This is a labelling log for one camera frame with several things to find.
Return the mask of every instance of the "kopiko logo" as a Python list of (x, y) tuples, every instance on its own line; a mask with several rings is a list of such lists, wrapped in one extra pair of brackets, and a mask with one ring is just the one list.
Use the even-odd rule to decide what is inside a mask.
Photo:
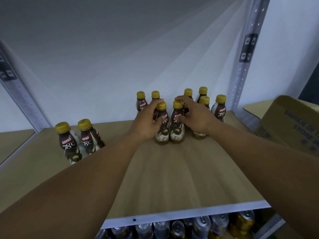
[(69, 141), (71, 141), (71, 137), (69, 137), (67, 140), (62, 141), (62, 144), (66, 144), (66, 143), (68, 143)]

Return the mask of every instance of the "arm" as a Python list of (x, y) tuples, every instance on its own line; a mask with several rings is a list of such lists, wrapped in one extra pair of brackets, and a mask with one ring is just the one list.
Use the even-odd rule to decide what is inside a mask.
[(153, 100), (127, 134), (56, 174), (0, 214), (1, 238), (94, 238), (138, 147), (163, 123)]
[(268, 203), (305, 238), (319, 238), (319, 160), (222, 123), (202, 104), (179, 120), (216, 140)]

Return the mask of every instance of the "coffee bottle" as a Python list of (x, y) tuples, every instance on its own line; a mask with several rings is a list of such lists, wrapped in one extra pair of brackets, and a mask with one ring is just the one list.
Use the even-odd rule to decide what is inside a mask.
[(79, 136), (70, 128), (67, 122), (60, 122), (55, 125), (55, 129), (59, 134), (59, 143), (64, 150), (64, 155), (70, 164), (74, 164), (87, 156), (82, 146)]
[(89, 119), (80, 120), (78, 127), (81, 129), (82, 144), (89, 155), (105, 147), (105, 143), (102, 141), (98, 131), (93, 128)]
[(172, 143), (181, 143), (185, 136), (185, 125), (176, 120), (177, 116), (183, 116), (183, 102), (173, 101), (173, 112), (171, 116), (170, 139)]
[(166, 144), (169, 142), (169, 124), (168, 124), (168, 113), (166, 111), (166, 102), (157, 104), (157, 116), (156, 119), (164, 116), (164, 121), (155, 135), (155, 140), (159, 144)]
[(218, 120), (224, 122), (224, 116), (226, 114), (226, 96), (225, 95), (217, 95), (216, 102), (213, 104), (211, 112), (214, 116), (217, 117)]
[(205, 86), (201, 86), (201, 87), (199, 88), (198, 95), (197, 95), (197, 97), (196, 97), (196, 102), (197, 102), (197, 103), (200, 102), (200, 98), (201, 98), (202, 96), (207, 96), (207, 87), (205, 87)]
[[(193, 90), (191, 88), (186, 88), (184, 90), (184, 96), (188, 96), (193, 101)], [(189, 109), (188, 108), (184, 108), (183, 113), (186, 114), (187, 112), (189, 112)]]
[[(159, 98), (160, 98), (160, 92), (157, 90), (152, 91), (152, 100), (159, 99)], [(156, 119), (156, 115), (157, 115), (157, 108), (155, 108), (154, 112), (153, 112), (153, 120), (154, 121)]]
[(145, 108), (147, 106), (147, 101), (145, 100), (145, 93), (143, 91), (138, 91), (136, 93), (137, 96), (137, 101), (136, 101), (136, 109), (138, 110), (138, 112), (140, 112), (141, 110), (143, 110), (143, 108)]
[[(204, 104), (207, 109), (210, 111), (210, 108), (209, 108), (209, 97), (208, 96), (202, 96), (200, 98), (200, 101), (199, 103), (202, 103)], [(203, 139), (206, 137), (206, 134), (202, 134), (202, 133), (197, 133), (197, 132), (193, 132), (193, 136), (197, 139)]]

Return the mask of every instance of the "forearm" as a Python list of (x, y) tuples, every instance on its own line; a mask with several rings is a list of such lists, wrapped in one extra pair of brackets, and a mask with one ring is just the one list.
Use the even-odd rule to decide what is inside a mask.
[(317, 233), (314, 231), (314, 223), (319, 220), (317, 158), (228, 124), (213, 125), (209, 135), (289, 224), (296, 230), (299, 228), (299, 233)]
[(140, 144), (127, 134), (39, 185), (0, 214), (2, 238), (93, 238)]

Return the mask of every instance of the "hand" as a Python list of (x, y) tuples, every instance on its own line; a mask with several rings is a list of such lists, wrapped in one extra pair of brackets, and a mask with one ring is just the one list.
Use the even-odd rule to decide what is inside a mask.
[(218, 120), (208, 108), (204, 104), (193, 101), (188, 96), (178, 96), (175, 100), (183, 101), (184, 107), (189, 109), (189, 112), (184, 116), (178, 116), (176, 119), (184, 123), (194, 132), (209, 135), (209, 129), (217, 123)]
[(154, 99), (143, 110), (138, 112), (133, 124), (130, 127), (129, 133), (136, 136), (141, 142), (151, 139), (159, 131), (161, 124), (164, 122), (164, 117), (159, 117), (153, 121), (153, 111), (157, 104), (162, 103), (164, 99)]

